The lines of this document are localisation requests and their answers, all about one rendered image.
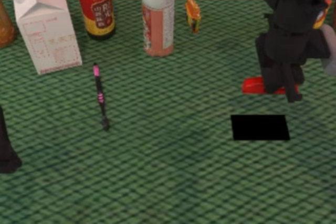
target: black and pink pen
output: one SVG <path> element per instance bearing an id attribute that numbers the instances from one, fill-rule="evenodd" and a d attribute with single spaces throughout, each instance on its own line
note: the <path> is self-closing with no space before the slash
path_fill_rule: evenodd
<path id="1" fill-rule="evenodd" d="M 95 80 L 96 80 L 98 102 L 99 102 L 100 109 L 101 109 L 101 114 L 102 114 L 102 125 L 103 125 L 104 130 L 108 131 L 109 128 L 110 128 L 110 123 L 109 123 L 109 120 L 106 117 L 105 98 L 104 98 L 104 93 L 103 93 L 103 86 L 102 86 L 101 80 L 100 80 L 99 67 L 96 63 L 93 64 L 93 74 L 95 75 Z"/>

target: white cylindrical canister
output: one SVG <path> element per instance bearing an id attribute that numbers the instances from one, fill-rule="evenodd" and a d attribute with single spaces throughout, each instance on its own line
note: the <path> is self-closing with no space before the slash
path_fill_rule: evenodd
<path id="1" fill-rule="evenodd" d="M 167 56 L 174 49 L 175 0 L 142 0 L 144 50 Z"/>

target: pink label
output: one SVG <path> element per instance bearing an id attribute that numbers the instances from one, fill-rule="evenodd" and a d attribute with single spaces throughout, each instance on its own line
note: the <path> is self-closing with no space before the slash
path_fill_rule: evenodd
<path id="1" fill-rule="evenodd" d="M 150 9 L 142 4 L 144 49 L 150 56 L 166 56 L 173 51 L 173 40 L 169 38 L 174 25 L 165 19 L 167 11 Z"/>

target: green tablecloth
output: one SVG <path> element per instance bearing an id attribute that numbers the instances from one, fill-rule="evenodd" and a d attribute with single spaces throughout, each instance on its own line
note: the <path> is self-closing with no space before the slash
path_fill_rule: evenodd
<path id="1" fill-rule="evenodd" d="M 311 60 L 302 102 L 242 95 L 243 79 L 259 75 L 254 39 L 268 8 L 198 3 L 193 35 L 177 0 L 167 58 L 143 52 L 139 0 L 115 0 L 117 33 L 105 42 L 86 36 L 69 0 L 82 67 L 38 76 L 21 37 L 0 50 L 0 103 L 24 162 L 0 175 L 0 224 L 336 223 L 336 79 Z M 234 142 L 231 114 L 285 114 L 292 140 Z"/>

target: white carton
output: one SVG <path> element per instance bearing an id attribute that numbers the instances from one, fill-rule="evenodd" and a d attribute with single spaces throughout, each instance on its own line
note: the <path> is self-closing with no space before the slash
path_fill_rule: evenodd
<path id="1" fill-rule="evenodd" d="M 14 10 L 38 74 L 82 65 L 66 0 L 14 0 Z"/>

